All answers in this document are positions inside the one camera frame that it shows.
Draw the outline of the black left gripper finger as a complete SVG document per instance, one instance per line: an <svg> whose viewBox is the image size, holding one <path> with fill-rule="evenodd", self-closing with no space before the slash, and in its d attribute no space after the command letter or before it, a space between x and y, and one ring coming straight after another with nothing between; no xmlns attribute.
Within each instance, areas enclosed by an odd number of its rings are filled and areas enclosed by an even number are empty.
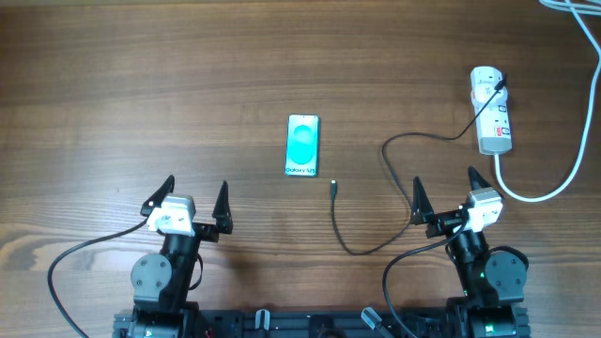
<svg viewBox="0 0 601 338"><path fill-rule="evenodd" d="M176 179L173 175L170 175L163 184L152 193L147 200L142 204L140 214L143 217L148 217L151 212L162 205L164 198L171 192L174 191Z"/></svg>
<svg viewBox="0 0 601 338"><path fill-rule="evenodd" d="M228 183L224 180L217 197L212 218L220 233L230 235L233 231L233 219L229 205Z"/></svg>

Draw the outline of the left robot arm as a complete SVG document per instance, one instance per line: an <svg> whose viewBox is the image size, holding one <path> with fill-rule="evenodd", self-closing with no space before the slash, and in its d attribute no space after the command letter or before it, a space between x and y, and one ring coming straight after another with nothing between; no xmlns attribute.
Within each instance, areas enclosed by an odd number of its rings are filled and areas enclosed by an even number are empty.
<svg viewBox="0 0 601 338"><path fill-rule="evenodd" d="M134 306L130 315L116 317L114 337L211 337L212 327L188 293L196 264L202 264L203 241L216 243L231 234L234 224L228 201L228 183L220 188L211 217L214 223L197 223L193 198L174 193L175 177L169 176L142 204L140 214L148 229L163 236L158 253L147 254L132 267Z"/></svg>

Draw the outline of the teal screen smartphone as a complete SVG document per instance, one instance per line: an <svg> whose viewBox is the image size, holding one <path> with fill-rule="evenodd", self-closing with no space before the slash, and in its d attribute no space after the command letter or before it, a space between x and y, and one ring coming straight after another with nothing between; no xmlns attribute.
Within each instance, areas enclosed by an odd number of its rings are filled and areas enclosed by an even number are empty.
<svg viewBox="0 0 601 338"><path fill-rule="evenodd" d="M316 177L319 148L317 115L291 115L287 120L285 174Z"/></svg>

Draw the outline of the white charger plug adapter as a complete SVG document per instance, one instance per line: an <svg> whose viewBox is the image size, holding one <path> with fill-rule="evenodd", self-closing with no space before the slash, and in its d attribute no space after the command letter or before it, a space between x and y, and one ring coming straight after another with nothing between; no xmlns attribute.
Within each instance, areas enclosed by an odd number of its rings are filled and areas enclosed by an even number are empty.
<svg viewBox="0 0 601 338"><path fill-rule="evenodd" d="M505 87L497 90L496 85L492 83L481 83L472 88L470 97L472 105L480 109L486 103L489 106L504 104L508 98L508 91Z"/></svg>

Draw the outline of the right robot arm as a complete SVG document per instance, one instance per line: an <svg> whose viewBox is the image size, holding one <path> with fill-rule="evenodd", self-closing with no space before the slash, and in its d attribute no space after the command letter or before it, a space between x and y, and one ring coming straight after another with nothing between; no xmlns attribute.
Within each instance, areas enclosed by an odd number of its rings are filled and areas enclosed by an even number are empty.
<svg viewBox="0 0 601 338"><path fill-rule="evenodd" d="M455 265L462 297L447 299L434 318L421 315L418 337L530 337L524 300L529 260L509 246L491 248L484 229L495 223L503 208L503 196L468 169L470 192L457 209L437 213L422 181L413 179L412 224L425 224L428 238L443 237L445 252Z"/></svg>

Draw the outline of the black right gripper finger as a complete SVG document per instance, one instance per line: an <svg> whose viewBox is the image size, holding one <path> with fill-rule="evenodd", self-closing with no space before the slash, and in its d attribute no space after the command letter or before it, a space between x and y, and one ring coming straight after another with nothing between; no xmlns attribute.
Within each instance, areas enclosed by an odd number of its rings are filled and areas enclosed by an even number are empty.
<svg viewBox="0 0 601 338"><path fill-rule="evenodd" d="M429 202L424 185L419 177L413 179L413 202L411 205L410 224L431 223L435 212Z"/></svg>
<svg viewBox="0 0 601 338"><path fill-rule="evenodd" d="M491 188L491 185L480 175L474 166L468 168L468 176L472 191Z"/></svg>

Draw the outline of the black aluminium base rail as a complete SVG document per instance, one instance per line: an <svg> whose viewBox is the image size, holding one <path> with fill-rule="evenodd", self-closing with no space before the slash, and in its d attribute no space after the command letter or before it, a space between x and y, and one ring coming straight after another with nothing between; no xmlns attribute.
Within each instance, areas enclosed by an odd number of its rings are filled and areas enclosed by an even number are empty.
<svg viewBox="0 0 601 338"><path fill-rule="evenodd" d="M517 337L532 335L525 308L463 310L458 306L402 309L402 324L389 312L203 311L185 317L115 316L114 337Z"/></svg>

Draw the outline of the white power strip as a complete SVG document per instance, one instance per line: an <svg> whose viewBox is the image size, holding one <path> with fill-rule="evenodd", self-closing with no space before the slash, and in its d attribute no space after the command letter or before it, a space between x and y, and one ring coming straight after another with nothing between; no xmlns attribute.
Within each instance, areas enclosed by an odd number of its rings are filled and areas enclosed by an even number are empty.
<svg viewBox="0 0 601 338"><path fill-rule="evenodd" d="M476 67L471 71L471 90L475 85L481 83L495 84L497 90L506 88L506 79L503 74L490 66ZM481 154L500 155L512 149L507 101L496 106L489 106L486 103L480 109L474 107L474 113L477 116L475 125Z"/></svg>

